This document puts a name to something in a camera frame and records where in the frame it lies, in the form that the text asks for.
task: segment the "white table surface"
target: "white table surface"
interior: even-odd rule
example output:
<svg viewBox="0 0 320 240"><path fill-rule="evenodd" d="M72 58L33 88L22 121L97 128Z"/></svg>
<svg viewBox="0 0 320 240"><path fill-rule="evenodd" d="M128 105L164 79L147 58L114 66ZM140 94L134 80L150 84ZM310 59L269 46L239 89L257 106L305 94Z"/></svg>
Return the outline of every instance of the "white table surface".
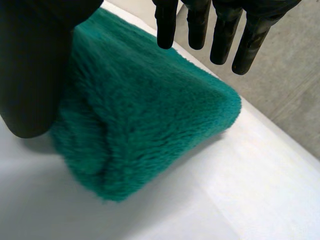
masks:
<svg viewBox="0 0 320 240"><path fill-rule="evenodd" d="M1 240L319 240L319 224L320 163L245 100L226 133L120 204L80 186L48 136L18 139L0 120Z"/></svg>

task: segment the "gray floor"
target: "gray floor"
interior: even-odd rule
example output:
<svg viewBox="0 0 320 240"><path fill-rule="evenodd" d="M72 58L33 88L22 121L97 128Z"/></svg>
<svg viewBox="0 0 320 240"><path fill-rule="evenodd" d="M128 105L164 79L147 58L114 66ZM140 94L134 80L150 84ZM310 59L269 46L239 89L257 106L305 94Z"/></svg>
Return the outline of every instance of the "gray floor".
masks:
<svg viewBox="0 0 320 240"><path fill-rule="evenodd" d="M231 65L246 17L240 21L229 58L210 62L215 10L210 11L202 50L188 45L187 8L177 17L175 41L234 87L244 98L320 159L320 1L304 0L271 28L250 71L235 75Z"/></svg>

